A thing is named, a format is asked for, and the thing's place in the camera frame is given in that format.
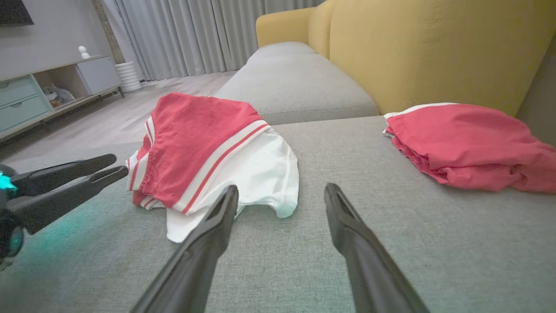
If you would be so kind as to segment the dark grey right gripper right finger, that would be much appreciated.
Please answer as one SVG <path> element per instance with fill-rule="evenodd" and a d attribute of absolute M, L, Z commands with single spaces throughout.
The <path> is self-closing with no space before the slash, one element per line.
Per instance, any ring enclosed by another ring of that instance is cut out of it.
<path fill-rule="evenodd" d="M 429 312 L 337 184 L 326 185 L 324 200 L 332 243 L 345 258 L 356 312 Z"/>

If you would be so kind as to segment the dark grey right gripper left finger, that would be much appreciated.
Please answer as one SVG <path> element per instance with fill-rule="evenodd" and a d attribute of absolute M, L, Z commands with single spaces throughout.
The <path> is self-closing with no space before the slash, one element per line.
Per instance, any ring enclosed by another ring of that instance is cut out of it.
<path fill-rule="evenodd" d="M 238 197 L 237 186 L 222 191 L 141 296 L 133 313 L 205 311 L 217 261 L 228 247 Z"/>

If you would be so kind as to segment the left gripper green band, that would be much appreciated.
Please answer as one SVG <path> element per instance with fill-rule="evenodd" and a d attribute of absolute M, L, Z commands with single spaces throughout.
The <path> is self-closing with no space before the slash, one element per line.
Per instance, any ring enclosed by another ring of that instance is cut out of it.
<path fill-rule="evenodd" d="M 114 154 L 105 154 L 16 176 L 15 170 L 0 165 L 0 270 L 12 265 L 23 247 L 20 225 L 35 234 L 125 178 L 129 172 L 125 166 L 99 172 L 116 161 Z M 81 177 L 85 178 L 63 186 Z"/>

